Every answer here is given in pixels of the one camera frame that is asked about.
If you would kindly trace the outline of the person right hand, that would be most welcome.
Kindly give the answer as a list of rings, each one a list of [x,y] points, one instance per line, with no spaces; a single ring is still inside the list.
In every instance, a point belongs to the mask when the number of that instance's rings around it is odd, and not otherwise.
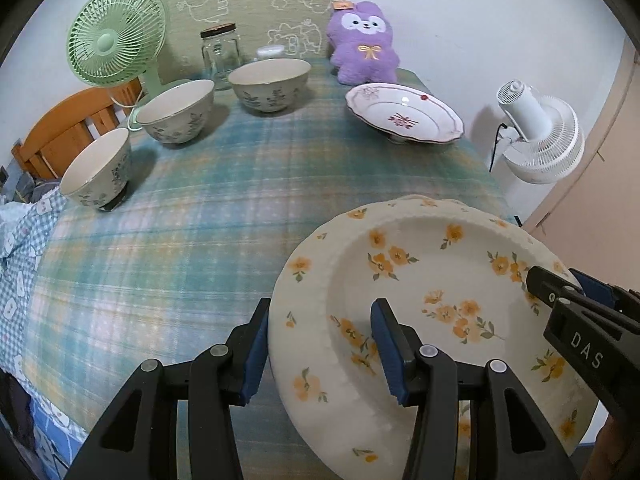
[[[600,429],[596,444],[582,473],[583,479],[612,479],[614,470],[625,451],[625,438],[620,424],[608,415],[604,426]]]

